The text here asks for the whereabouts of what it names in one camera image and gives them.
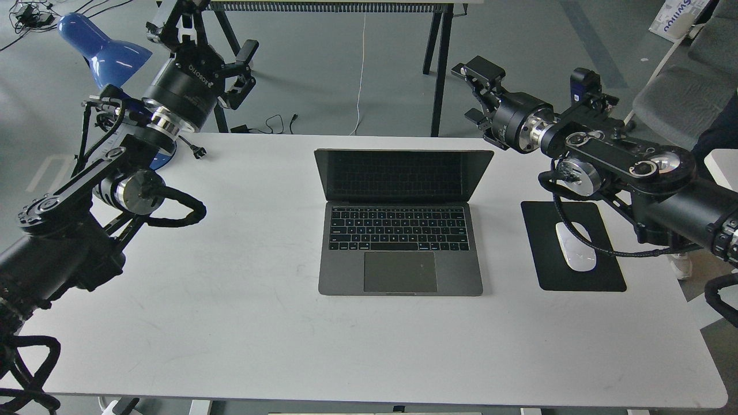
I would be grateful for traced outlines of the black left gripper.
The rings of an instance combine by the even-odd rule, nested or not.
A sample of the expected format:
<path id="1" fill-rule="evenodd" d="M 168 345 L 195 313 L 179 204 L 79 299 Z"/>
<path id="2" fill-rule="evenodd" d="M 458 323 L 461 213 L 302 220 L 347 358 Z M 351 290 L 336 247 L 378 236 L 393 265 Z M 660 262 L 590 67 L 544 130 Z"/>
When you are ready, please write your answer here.
<path id="1" fill-rule="evenodd" d="M 260 45 L 257 40 L 246 40 L 233 63 L 224 64 L 219 53 L 176 54 L 189 47 L 208 47 L 201 13 L 209 5 L 208 1 L 161 1 L 156 15 L 145 24 L 148 40 L 173 54 L 143 100 L 149 108 L 163 106 L 195 132 L 205 125 L 218 97 L 222 108 L 237 110 L 256 85 L 250 63 Z M 236 80 L 224 92 L 226 78 Z"/>

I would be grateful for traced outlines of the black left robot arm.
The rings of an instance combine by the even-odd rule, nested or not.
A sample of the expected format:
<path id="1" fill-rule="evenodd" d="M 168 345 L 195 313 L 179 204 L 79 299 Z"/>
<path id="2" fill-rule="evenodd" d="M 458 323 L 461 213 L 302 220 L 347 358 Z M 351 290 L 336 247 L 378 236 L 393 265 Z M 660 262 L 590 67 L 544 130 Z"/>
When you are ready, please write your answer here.
<path id="1" fill-rule="evenodd" d="M 2 413 L 36 402 L 55 414 L 60 402 L 44 385 L 60 342 L 21 335 L 34 311 L 50 309 L 68 289 L 93 291 L 122 273 L 124 249 L 144 226 L 184 228 L 203 220 L 205 205 L 168 187 L 155 158 L 172 155 L 184 132 L 199 132 L 211 113 L 227 130 L 255 86 L 256 40 L 238 44 L 227 1 L 164 1 L 147 37 L 170 57 L 141 99 L 122 91 L 150 58 L 149 50 L 104 34 L 85 15 L 58 21 L 62 37 L 88 61 L 100 92 L 84 106 L 81 147 L 68 182 L 22 207 L 23 236 L 2 253 Z"/>

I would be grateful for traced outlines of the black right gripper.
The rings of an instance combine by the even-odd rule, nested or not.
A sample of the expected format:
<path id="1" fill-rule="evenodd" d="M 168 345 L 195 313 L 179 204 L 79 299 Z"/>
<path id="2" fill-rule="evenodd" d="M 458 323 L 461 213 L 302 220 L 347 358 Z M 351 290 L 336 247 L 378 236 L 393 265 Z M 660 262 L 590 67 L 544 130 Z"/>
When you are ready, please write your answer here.
<path id="1" fill-rule="evenodd" d="M 480 131 L 482 139 L 501 150 L 534 152 L 540 147 L 543 130 L 555 121 L 554 108 L 524 92 L 507 92 L 502 87 L 505 69 L 482 56 L 458 63 L 451 73 L 465 81 L 483 112 L 470 108 L 464 117 Z"/>

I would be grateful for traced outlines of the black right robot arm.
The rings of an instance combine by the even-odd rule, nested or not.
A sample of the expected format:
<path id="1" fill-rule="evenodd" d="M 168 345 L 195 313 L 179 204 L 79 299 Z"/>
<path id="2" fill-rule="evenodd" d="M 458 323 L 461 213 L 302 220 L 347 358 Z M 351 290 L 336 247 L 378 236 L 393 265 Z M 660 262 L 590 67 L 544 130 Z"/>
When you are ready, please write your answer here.
<path id="1" fill-rule="evenodd" d="M 602 92 L 597 73 L 572 73 L 571 105 L 560 115 L 550 103 L 506 90 L 504 69 L 481 56 L 451 73 L 481 105 L 466 118 L 485 142 L 551 158 L 539 184 L 553 194 L 564 225 L 585 246 L 593 242 L 574 229 L 562 199 L 604 201 L 632 224 L 639 243 L 657 246 L 632 252 L 632 258 L 704 248 L 736 266 L 736 192 L 699 177 L 688 150 L 628 135 L 625 123 L 609 115 L 618 100 Z"/>

